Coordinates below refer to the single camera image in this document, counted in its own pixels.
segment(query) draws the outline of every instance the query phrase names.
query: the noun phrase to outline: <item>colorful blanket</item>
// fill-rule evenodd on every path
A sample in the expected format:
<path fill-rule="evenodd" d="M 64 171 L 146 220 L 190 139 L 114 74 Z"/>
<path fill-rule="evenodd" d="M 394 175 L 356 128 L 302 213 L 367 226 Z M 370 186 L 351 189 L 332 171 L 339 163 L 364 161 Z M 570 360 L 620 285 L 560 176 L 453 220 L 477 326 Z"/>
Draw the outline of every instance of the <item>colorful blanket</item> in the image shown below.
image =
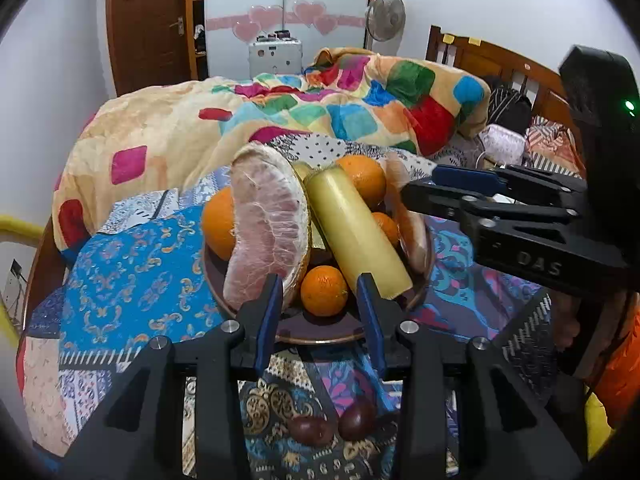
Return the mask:
<path fill-rule="evenodd" d="M 342 48 L 320 51 L 302 76 L 213 77 L 121 96 L 82 132 L 56 184 L 56 245 L 74 261 L 117 201 L 188 189 L 252 139 L 315 132 L 431 155 L 455 131 L 482 130 L 489 94 L 449 66 Z"/>
<path fill-rule="evenodd" d="M 386 154 L 393 151 L 412 180 L 430 175 L 434 167 L 404 150 L 322 134 L 278 136 L 268 144 L 291 162 L 315 166 L 344 155 L 367 155 L 384 166 Z M 476 152 L 459 158 L 458 150 L 460 146 L 441 150 L 441 156 L 475 163 Z M 163 334 L 178 342 L 222 322 L 203 274 L 199 219 L 203 204 L 225 186 L 228 167 L 214 170 L 185 191 L 159 190 L 117 202 L 80 251 L 63 289 L 32 315 L 17 369 L 33 439 L 53 467 L 118 374 L 151 337 Z M 476 264 L 471 243 L 455 222 L 429 218 L 428 224 L 436 262 L 430 291 L 412 316 L 460 340 L 500 333 L 505 345 L 513 320 L 526 313 L 539 287 Z M 541 332 L 539 326 L 535 333 Z M 519 360 L 527 370 L 535 368 L 531 348 L 518 341 L 516 348 L 522 343 L 522 352 L 506 353 L 505 358 Z M 329 473 L 338 480 L 390 477 L 396 438 L 391 420 L 362 441 L 337 437 L 323 450 L 300 445 L 286 430 L 286 420 L 297 414 L 335 422 L 356 396 L 372 400 L 380 415 L 399 408 L 401 381 L 381 381 L 360 342 L 283 350 L 271 357 L 260 380 L 238 387 L 255 480 L 264 478 L 265 471 L 282 479 L 327 478 Z M 195 389 L 196 379 L 188 378 L 182 424 L 185 474 L 193 472 L 195 460 Z M 450 442 L 455 442 L 453 394 L 447 395 L 445 409 Z M 458 471 L 455 448 L 447 456 L 450 474 Z"/>

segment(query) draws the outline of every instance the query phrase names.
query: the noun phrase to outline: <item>door handle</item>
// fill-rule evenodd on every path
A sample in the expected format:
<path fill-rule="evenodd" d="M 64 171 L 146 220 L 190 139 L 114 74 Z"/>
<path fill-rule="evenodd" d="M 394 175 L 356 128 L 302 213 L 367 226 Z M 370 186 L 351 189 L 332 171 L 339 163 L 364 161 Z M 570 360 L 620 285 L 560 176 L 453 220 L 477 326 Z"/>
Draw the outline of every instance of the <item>door handle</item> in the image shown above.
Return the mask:
<path fill-rule="evenodd" d="M 178 34 L 180 36 L 184 36 L 184 18 L 182 16 L 178 16 L 178 21 L 169 25 L 169 28 L 178 26 Z"/>

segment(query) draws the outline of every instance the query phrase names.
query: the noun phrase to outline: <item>heart sticker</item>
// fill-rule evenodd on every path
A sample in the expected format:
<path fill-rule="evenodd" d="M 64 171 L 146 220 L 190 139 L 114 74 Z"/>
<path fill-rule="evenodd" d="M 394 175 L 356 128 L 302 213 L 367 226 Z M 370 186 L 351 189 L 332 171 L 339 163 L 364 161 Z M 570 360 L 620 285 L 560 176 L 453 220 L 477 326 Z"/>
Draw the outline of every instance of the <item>heart sticker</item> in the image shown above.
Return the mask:
<path fill-rule="evenodd" d="M 326 7 L 322 2 L 313 2 L 312 4 L 305 0 L 293 2 L 293 12 L 307 27 L 313 25 L 314 19 L 322 16 L 325 10 Z"/>
<path fill-rule="evenodd" d="M 335 16 L 331 16 L 330 14 L 324 14 L 322 16 L 316 16 L 314 18 L 314 27 L 323 36 L 326 36 L 337 26 L 338 19 Z"/>
<path fill-rule="evenodd" d="M 282 7 L 272 5 L 266 9 L 263 6 L 252 6 L 249 9 L 249 20 L 260 25 L 260 30 L 269 32 L 274 25 L 282 23 Z"/>
<path fill-rule="evenodd" d="M 249 43 L 254 40 L 255 37 L 260 32 L 260 25 L 255 22 L 236 22 L 234 25 L 234 35 L 238 40 L 244 41 L 245 43 Z"/>

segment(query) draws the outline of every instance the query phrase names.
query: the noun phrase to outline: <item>orange cloth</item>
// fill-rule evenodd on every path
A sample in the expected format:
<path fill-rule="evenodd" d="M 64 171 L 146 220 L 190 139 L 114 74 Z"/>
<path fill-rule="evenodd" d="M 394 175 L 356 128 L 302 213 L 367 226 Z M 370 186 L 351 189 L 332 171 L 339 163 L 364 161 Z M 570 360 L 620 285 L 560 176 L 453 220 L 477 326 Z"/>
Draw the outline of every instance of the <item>orange cloth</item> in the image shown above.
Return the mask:
<path fill-rule="evenodd" d="M 626 410 L 640 393 L 640 310 L 626 341 L 611 356 L 595 392 L 607 410 L 612 428 L 622 421 Z"/>
<path fill-rule="evenodd" d="M 583 178 L 586 177 L 586 169 L 578 155 L 574 134 L 564 124 L 535 116 L 527 130 L 526 141 L 529 153 L 539 153 L 554 164 L 578 173 Z"/>

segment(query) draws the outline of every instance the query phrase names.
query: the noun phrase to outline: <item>fruit plate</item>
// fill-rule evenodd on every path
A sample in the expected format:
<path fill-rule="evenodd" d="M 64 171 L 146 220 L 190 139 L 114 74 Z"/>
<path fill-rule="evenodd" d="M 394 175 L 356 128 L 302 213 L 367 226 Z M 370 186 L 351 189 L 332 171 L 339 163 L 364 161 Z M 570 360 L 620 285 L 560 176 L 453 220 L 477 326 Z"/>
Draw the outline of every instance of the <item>fruit plate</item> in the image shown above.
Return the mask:
<path fill-rule="evenodd" d="M 427 261 L 425 262 L 426 271 L 422 274 L 417 274 L 409 269 L 402 250 L 398 249 L 412 282 L 414 282 L 414 286 L 411 289 L 396 298 L 396 301 L 406 310 L 411 310 L 424 303 L 429 288 L 429 277 L 435 261 L 433 243 L 431 236 L 429 236 L 428 217 L 423 215 L 422 218 L 427 229 L 429 244 Z M 226 303 L 222 295 L 228 262 L 216 256 L 206 244 L 203 249 L 203 255 L 207 283 L 209 283 L 213 297 L 218 303 L 220 314 L 233 318 L 236 316 L 236 311 Z M 322 262 L 322 264 L 337 267 L 334 260 Z M 364 330 L 358 315 L 356 299 L 353 293 L 350 293 L 347 304 L 341 313 L 330 317 L 318 317 L 310 314 L 302 307 L 300 296 L 298 296 L 280 316 L 276 341 L 299 345 L 327 345 L 356 341 L 363 336 Z"/>

